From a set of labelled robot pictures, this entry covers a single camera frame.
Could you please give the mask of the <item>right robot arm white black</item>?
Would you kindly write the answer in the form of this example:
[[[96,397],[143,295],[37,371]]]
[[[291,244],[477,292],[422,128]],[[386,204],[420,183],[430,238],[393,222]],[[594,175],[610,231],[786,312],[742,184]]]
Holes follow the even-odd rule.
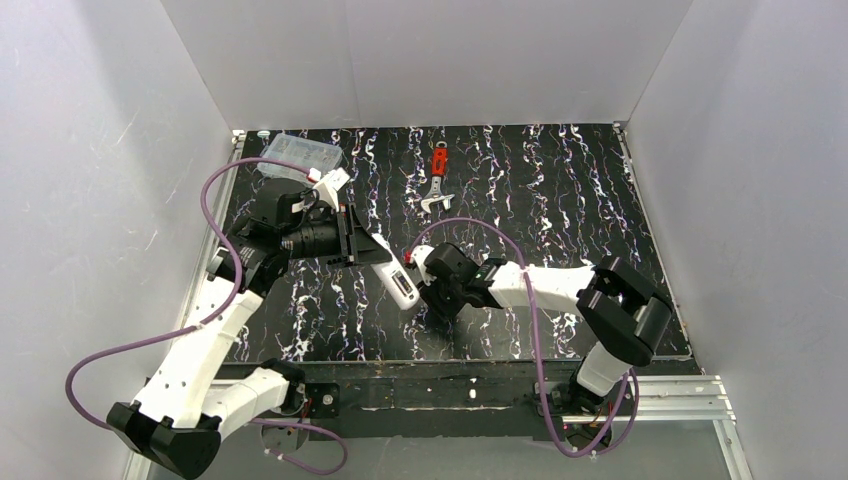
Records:
[[[674,312],[654,284],[619,257],[594,266],[549,268],[502,258],[477,263],[456,245],[417,246],[405,258],[422,277],[422,300],[440,320],[466,306],[536,306],[581,318],[597,342],[570,381],[570,393],[596,401],[632,367],[649,365]]]

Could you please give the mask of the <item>white air conditioner remote control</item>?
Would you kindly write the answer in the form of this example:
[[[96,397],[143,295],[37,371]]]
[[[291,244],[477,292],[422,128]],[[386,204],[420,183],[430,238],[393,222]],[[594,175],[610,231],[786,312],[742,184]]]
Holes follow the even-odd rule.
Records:
[[[375,233],[373,238],[382,247],[383,251],[388,254],[389,259],[372,264],[372,270],[401,310],[412,309],[420,300],[419,290],[413,284],[410,276],[396,255],[392,252],[387,240],[379,233]]]

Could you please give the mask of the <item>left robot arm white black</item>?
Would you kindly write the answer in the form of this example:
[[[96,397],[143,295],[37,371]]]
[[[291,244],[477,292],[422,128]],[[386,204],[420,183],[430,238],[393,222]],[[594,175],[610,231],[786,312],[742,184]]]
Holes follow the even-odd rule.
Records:
[[[233,342],[291,261],[367,265],[400,307],[417,303],[418,291],[385,239],[369,233],[354,209],[341,203],[348,179],[335,169],[311,171],[307,184],[272,180],[256,212],[223,236],[185,331],[133,400],[114,404],[108,413],[109,428],[131,450],[181,478],[196,479],[239,428],[274,409],[299,414],[315,404],[304,372],[279,359],[212,390]]]

